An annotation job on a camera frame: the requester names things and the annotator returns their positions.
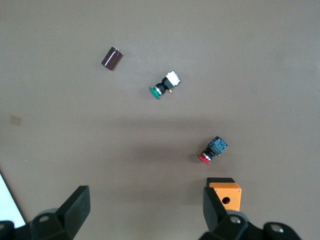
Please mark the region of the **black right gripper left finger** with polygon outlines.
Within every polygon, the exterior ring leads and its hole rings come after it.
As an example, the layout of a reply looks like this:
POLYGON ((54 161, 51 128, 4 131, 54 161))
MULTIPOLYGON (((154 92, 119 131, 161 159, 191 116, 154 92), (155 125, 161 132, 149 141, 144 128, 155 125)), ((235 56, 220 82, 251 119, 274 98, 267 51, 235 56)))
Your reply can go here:
POLYGON ((79 186, 54 212, 38 215, 30 224, 33 240, 72 240, 91 210, 90 188, 79 186))

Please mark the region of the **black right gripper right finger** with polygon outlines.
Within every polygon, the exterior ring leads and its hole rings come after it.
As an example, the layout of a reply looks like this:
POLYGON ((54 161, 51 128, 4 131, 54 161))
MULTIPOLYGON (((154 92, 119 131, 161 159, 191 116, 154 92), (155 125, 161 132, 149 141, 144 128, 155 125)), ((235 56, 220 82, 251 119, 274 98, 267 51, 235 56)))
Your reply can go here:
POLYGON ((247 217, 238 211, 226 210, 216 191, 211 187, 203 189, 203 216, 208 228, 200 240, 245 240, 249 223, 247 217))

